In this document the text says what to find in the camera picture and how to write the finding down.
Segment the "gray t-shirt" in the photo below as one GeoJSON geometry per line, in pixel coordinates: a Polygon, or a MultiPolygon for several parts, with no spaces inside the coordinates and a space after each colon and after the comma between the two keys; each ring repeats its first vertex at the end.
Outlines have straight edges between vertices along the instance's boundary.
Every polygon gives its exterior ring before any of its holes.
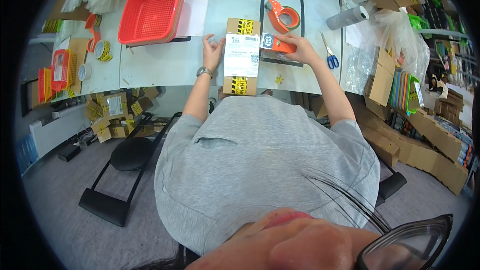
{"type": "Polygon", "coordinates": [[[279,207],[339,225],[366,224],[348,199],[312,177],[374,209],[380,162],[357,123],[341,120],[329,130],[299,105],[231,96],[205,123],[179,118],[158,159],[154,189],[166,230],[199,255],[279,207]]]}

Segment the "gray carpet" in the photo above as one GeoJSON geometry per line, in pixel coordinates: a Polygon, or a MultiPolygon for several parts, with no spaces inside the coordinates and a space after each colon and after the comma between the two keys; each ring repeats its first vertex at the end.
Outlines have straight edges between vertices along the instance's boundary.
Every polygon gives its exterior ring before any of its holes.
{"type": "MultiPolygon", "coordinates": [[[[78,206],[83,191],[91,187],[121,141],[95,142],[69,163],[49,155],[23,177],[38,224],[68,269],[129,269],[147,261],[171,257],[178,246],[163,227],[155,204],[153,175],[160,147],[141,179],[125,227],[115,226],[78,206]]],[[[468,198],[455,196],[426,172],[401,163],[397,163],[394,170],[401,172],[408,183],[377,208],[387,222],[396,227],[453,213],[454,235],[469,207],[468,198]]],[[[391,172],[382,166],[381,179],[390,175],[391,172]]],[[[96,190],[126,200],[135,177],[135,172],[120,172],[110,167],[96,190]]],[[[375,231],[370,223],[365,228],[375,231]]]]}

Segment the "person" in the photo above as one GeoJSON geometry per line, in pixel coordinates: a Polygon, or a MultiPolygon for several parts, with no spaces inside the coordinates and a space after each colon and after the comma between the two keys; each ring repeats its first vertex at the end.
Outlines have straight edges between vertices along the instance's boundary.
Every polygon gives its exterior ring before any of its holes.
{"type": "MultiPolygon", "coordinates": [[[[276,35],[297,46],[287,58],[313,71],[331,129],[270,90],[227,96],[207,118],[225,44],[211,37],[203,38],[206,69],[166,137],[154,177],[160,219],[179,251],[138,269],[352,269],[380,237],[362,229],[366,222],[383,234],[391,228],[373,213],[379,160],[335,77],[307,39],[276,35]]],[[[409,252],[393,251],[400,259],[409,252]]]]}

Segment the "scissors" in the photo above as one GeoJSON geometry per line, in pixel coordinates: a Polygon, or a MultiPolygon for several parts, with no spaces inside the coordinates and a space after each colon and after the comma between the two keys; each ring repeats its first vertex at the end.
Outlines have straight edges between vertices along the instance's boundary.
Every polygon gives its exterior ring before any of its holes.
{"type": "Polygon", "coordinates": [[[338,68],[340,66],[339,60],[337,57],[333,54],[332,50],[330,47],[328,47],[327,40],[325,39],[324,33],[321,32],[321,37],[323,39],[323,42],[325,43],[325,47],[327,48],[328,52],[328,57],[327,57],[327,65],[330,70],[333,70],[334,68],[338,68]]]}

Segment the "hand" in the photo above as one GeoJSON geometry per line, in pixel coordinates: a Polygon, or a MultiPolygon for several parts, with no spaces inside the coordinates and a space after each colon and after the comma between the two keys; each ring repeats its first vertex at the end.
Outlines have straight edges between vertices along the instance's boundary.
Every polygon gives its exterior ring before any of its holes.
{"type": "Polygon", "coordinates": [[[225,45],[225,38],[220,39],[217,43],[215,41],[208,42],[208,39],[213,37],[213,33],[204,36],[203,42],[203,66],[215,71],[217,65],[222,57],[223,45],[225,45]]]}
{"type": "Polygon", "coordinates": [[[297,61],[299,63],[308,64],[310,66],[316,60],[318,59],[321,60],[321,58],[315,52],[314,48],[312,47],[312,45],[310,45],[310,42],[307,39],[302,38],[301,36],[298,36],[294,33],[289,33],[285,36],[275,34],[275,37],[280,41],[287,42],[297,46],[296,52],[285,54],[286,58],[297,61]]]}

